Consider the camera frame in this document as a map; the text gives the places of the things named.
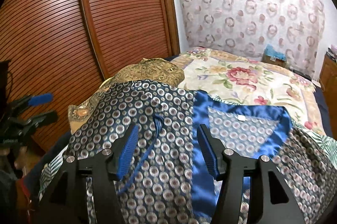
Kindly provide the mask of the person's left hand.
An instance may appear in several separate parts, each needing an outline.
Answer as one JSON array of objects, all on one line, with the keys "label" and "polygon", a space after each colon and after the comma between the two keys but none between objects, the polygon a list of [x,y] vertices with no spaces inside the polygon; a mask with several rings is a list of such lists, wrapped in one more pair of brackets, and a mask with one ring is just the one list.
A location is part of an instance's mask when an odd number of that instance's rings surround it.
[{"label": "person's left hand", "polygon": [[26,152],[27,146],[1,147],[1,170],[16,178],[22,178]]}]

